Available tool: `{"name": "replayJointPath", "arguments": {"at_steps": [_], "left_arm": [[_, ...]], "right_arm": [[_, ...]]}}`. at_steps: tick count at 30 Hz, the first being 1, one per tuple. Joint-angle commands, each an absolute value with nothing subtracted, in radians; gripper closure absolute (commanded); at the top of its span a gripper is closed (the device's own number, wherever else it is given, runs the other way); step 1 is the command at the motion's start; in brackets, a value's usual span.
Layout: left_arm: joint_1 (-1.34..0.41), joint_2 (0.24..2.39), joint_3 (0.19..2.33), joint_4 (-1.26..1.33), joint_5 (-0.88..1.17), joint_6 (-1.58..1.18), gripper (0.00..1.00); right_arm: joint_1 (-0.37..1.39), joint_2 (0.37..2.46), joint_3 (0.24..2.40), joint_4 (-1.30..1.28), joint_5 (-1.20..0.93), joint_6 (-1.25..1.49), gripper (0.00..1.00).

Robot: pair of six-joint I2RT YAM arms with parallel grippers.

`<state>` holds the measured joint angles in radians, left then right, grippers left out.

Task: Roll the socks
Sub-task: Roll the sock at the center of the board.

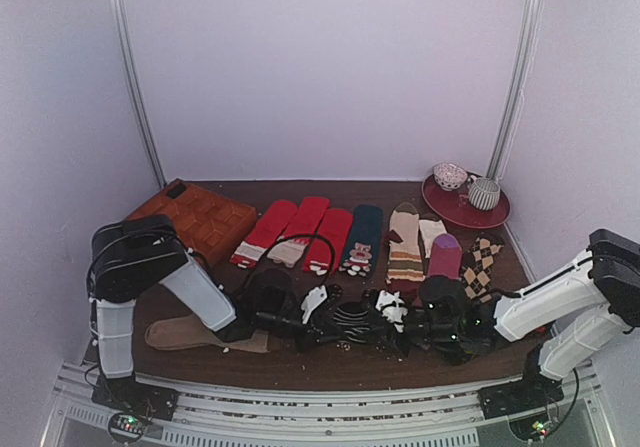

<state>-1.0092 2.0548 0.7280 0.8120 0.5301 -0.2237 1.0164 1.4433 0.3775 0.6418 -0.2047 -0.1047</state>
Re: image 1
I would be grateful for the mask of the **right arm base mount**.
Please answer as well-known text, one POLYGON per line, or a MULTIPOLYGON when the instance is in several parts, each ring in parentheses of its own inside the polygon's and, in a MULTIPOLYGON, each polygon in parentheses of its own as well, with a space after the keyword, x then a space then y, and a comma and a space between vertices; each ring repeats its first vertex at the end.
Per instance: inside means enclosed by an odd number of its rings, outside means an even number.
POLYGON ((484 387, 478 391, 485 419, 509 417, 511 433, 521 441, 543 441, 560 421, 562 382, 544 377, 484 387))

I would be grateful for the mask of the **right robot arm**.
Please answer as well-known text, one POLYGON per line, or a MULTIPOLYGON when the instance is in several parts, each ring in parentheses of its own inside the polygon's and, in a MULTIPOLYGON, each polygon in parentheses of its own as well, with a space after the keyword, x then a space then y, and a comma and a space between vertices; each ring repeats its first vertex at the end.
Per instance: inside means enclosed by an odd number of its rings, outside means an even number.
POLYGON ((638 329, 639 245, 598 229, 586 249, 556 272, 517 291, 486 296, 486 302, 471 299, 461 281, 445 276, 420 285, 418 306, 397 293, 371 290, 362 300, 368 336, 401 358, 424 343, 461 365, 575 313, 565 330, 527 355, 524 378, 513 386, 517 405, 533 408, 550 393, 551 382, 565 378, 612 338, 638 329))

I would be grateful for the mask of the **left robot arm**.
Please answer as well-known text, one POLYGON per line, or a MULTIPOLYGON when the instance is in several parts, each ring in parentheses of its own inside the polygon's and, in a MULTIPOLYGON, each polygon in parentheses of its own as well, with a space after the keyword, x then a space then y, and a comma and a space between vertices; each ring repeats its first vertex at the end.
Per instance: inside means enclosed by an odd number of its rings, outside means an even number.
POLYGON ((256 266, 231 293, 219 286, 179 239, 165 215, 108 224, 91 239, 86 276, 90 330, 97 344, 106 396, 123 411, 137 409, 144 391, 132 379, 134 309, 138 298, 161 285, 173 293, 222 341, 249 338, 262 329, 291 337, 300 351, 344 338, 327 315, 341 290, 323 274, 317 287, 298 299, 291 277, 256 266))

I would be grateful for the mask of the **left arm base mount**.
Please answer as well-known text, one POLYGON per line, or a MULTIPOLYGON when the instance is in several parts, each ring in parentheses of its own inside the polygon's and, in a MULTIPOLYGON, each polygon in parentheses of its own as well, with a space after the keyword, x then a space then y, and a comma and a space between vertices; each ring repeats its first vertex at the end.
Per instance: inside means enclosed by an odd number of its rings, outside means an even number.
POLYGON ((129 445, 141 440, 154 420, 171 421, 178 397, 177 390, 140 383, 134 375, 109 379, 100 374, 91 400, 114 410, 107 432, 116 442, 129 445))

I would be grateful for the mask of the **black white striped sock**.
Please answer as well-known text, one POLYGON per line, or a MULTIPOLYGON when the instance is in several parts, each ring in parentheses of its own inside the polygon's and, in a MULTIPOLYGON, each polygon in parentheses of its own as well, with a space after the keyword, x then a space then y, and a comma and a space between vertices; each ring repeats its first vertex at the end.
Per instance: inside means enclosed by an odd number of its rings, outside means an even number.
POLYGON ((383 318, 379 313, 355 301, 344 302, 336 307, 333 321, 341 328, 350 343, 382 350, 381 335, 384 333, 384 327, 383 318))

